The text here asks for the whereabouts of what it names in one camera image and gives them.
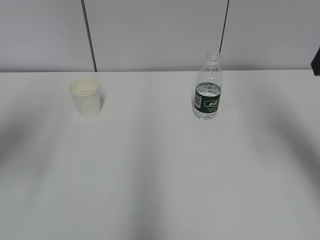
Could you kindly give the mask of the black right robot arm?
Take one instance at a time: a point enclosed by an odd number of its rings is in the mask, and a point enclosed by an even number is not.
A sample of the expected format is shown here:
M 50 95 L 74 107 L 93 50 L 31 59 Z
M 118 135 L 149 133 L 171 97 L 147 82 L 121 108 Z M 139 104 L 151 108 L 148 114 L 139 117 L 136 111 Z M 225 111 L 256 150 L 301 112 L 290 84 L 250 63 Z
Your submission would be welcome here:
M 315 76 L 320 76 L 320 48 L 318 49 L 317 53 L 315 54 L 312 62 L 311 62 L 311 69 Z

